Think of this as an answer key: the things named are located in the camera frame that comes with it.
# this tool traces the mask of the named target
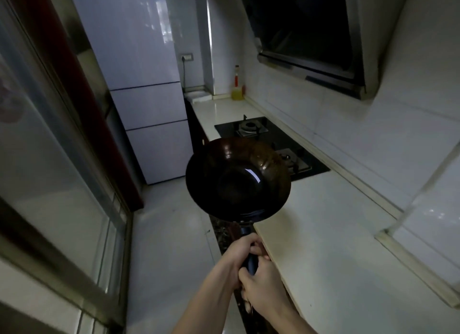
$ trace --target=person's left hand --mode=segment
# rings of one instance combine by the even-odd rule
[[[219,263],[230,267],[229,282],[233,289],[237,289],[240,285],[238,271],[240,270],[246,257],[249,253],[262,255],[262,248],[262,239],[256,233],[251,233],[250,235],[243,236],[239,240],[230,244],[230,247],[222,255],[222,259]]]

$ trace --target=countertop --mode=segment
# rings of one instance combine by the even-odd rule
[[[209,140],[214,125],[264,116],[246,101],[192,105]],[[294,181],[284,207],[256,223],[301,315],[319,334],[458,333],[460,311],[375,238],[395,219],[331,170]]]

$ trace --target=black glass cooktop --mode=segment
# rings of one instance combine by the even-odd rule
[[[284,160],[292,181],[330,171],[324,163],[291,139],[267,117],[247,119],[244,116],[242,121],[215,127],[222,138],[249,137],[271,145]]]

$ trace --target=black wok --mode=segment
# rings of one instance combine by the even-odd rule
[[[205,145],[190,159],[185,181],[201,209],[239,223],[242,235],[250,232],[251,223],[278,212],[291,191],[281,157],[267,144],[249,138],[221,138]],[[252,274],[256,261],[254,256],[248,260]]]

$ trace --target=hand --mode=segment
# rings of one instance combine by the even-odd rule
[[[286,309],[292,309],[281,275],[268,256],[259,256],[259,267],[254,276],[245,267],[240,269],[238,276],[244,287],[244,300],[270,323]]]
[[[230,244],[230,247],[222,255],[222,259],[218,264],[226,265],[230,267],[230,278],[229,282],[233,289],[237,289],[240,286],[238,279],[238,271],[244,260],[247,258],[249,253],[255,255],[262,255],[262,240],[256,233],[243,236],[239,240],[234,241]]]

